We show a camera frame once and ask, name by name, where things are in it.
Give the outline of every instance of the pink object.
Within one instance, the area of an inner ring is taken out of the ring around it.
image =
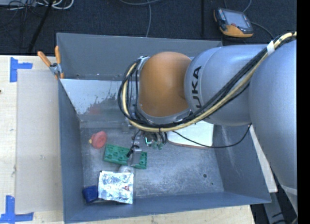
[[[89,142],[96,149],[102,148],[107,142],[107,134],[104,131],[94,133]]]

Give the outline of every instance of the handheld device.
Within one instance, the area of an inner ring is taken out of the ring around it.
[[[213,15],[225,37],[236,39],[253,36],[253,27],[243,12],[217,8],[213,11]]]

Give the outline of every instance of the crumpled plastic bag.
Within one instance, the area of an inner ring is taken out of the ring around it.
[[[98,197],[120,203],[133,203],[134,174],[131,172],[101,171]]]

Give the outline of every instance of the green toy block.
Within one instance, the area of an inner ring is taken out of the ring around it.
[[[103,160],[111,163],[127,165],[128,157],[126,156],[130,151],[129,148],[106,144],[106,150]],[[140,162],[134,167],[137,169],[146,169],[146,152],[141,152]]]

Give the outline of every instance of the gray plastic tub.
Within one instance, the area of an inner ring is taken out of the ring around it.
[[[98,183],[101,170],[119,165],[103,161],[104,147],[89,143],[104,130],[108,143],[129,148],[134,130],[120,112],[116,93],[128,65],[139,56],[177,51],[194,57],[220,46],[218,41],[175,40],[58,33],[65,79],[59,80],[63,219],[97,221],[271,201],[257,153],[248,133],[238,145],[195,149],[172,144],[147,152],[147,169],[136,169],[134,203],[86,204],[84,187]],[[213,144],[238,141],[247,126],[214,126]]]

